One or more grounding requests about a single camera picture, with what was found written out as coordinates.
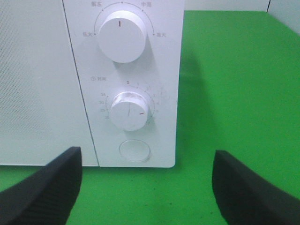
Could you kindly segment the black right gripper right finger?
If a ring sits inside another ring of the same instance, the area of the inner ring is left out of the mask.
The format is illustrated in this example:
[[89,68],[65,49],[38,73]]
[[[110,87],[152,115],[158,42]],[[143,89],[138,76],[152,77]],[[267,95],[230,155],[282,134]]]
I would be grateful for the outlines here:
[[232,154],[217,150],[212,190],[229,225],[298,225],[300,201],[274,186]]

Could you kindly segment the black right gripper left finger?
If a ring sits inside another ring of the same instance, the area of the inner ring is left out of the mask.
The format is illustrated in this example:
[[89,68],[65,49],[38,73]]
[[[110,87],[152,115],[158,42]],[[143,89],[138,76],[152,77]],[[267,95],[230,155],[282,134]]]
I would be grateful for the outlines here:
[[64,225],[83,179],[80,147],[70,147],[40,170],[0,193],[2,225]]

